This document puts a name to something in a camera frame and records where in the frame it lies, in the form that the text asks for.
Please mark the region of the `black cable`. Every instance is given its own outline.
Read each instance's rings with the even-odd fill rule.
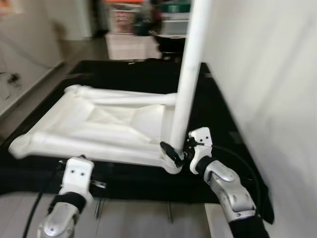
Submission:
[[[32,219],[33,219],[33,216],[34,216],[34,213],[35,213],[35,210],[37,208],[37,206],[39,205],[40,203],[40,200],[43,196],[43,193],[45,192],[45,189],[50,185],[52,179],[55,177],[56,173],[58,172],[58,170],[60,169],[60,165],[58,165],[52,172],[51,176],[46,180],[46,182],[44,183],[41,191],[39,192],[34,204],[33,204],[33,207],[31,209],[31,212],[29,214],[29,217],[28,217],[28,220],[26,222],[26,225],[25,225],[25,228],[24,228],[24,232],[23,232],[23,236],[22,238],[27,238],[28,236],[28,232],[29,232],[29,229],[30,229],[30,225],[31,225],[31,222],[32,222]]]
[[[225,147],[219,146],[219,145],[212,145],[213,149],[218,149],[218,150],[222,150],[226,153],[229,153],[233,156],[235,156],[250,172],[254,183],[256,184],[256,215],[259,213],[259,211],[261,210],[261,187],[260,187],[260,182],[259,179],[257,177],[257,175],[255,174],[254,170],[251,168],[251,166],[237,153],[233,152],[230,149],[227,149]]]
[[[0,40],[9,45],[11,48],[13,48],[20,56],[24,57],[27,59],[29,62],[32,64],[35,64],[39,67],[45,68],[45,69],[53,69],[53,68],[58,68],[58,67],[52,67],[47,64],[41,63],[37,61],[32,55],[27,53],[24,49],[22,49],[16,42],[14,42],[12,39],[7,37],[4,33],[0,31]]]

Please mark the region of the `white pole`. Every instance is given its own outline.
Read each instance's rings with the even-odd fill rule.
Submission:
[[[193,6],[187,30],[170,138],[170,145],[177,152],[183,150],[189,115],[196,91],[212,0],[192,0],[192,2]]]

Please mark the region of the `white wall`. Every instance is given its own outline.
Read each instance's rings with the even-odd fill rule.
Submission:
[[[204,61],[271,191],[271,238],[317,234],[317,2],[215,0]]]
[[[49,66],[56,66],[61,61],[59,51],[49,20],[41,0],[16,0],[20,13],[1,18],[0,32],[13,39],[21,48],[31,54],[37,61]],[[0,115],[29,90],[48,69],[41,68],[20,56],[14,49],[0,40],[1,70],[18,73],[21,76],[19,89],[9,87],[10,97],[0,97]]]
[[[84,40],[92,37],[91,0],[45,0],[54,33],[61,40]]]

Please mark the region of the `black tablecloth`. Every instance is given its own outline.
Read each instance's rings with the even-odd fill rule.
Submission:
[[[170,62],[118,62],[81,61],[42,103],[23,121],[0,147],[0,193],[13,191],[39,191],[50,176],[57,158],[29,156],[16,160],[7,148],[17,136],[26,133],[64,94],[64,88],[73,84],[95,88],[174,93],[180,65]],[[202,126],[211,129],[215,145],[225,146],[241,155],[257,172],[262,182],[262,216],[273,221],[273,212],[264,185],[244,143],[237,142],[239,132],[226,103],[205,63],[201,65],[196,95],[188,130]],[[255,200],[255,187],[246,168],[236,158],[213,151],[213,156],[234,169],[242,184]],[[106,190],[92,189],[94,196],[116,199],[146,199],[186,203],[218,203],[209,186],[185,165],[177,175],[170,175],[162,168],[95,162],[94,179],[107,182]],[[57,174],[47,192],[56,193],[62,172]]]

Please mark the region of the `floor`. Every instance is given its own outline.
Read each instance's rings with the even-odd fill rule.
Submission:
[[[0,121],[0,137],[7,138],[24,118],[52,91],[80,60],[107,60],[104,39],[61,42],[65,65],[56,69]],[[0,238],[18,238],[36,198],[34,193],[0,196]],[[39,222],[47,213],[53,195],[44,195],[34,215],[28,238],[36,237]],[[86,208],[78,221],[75,238],[210,238],[203,204],[172,204],[174,222],[168,220],[163,202],[106,201],[102,215],[95,218],[97,201]]]

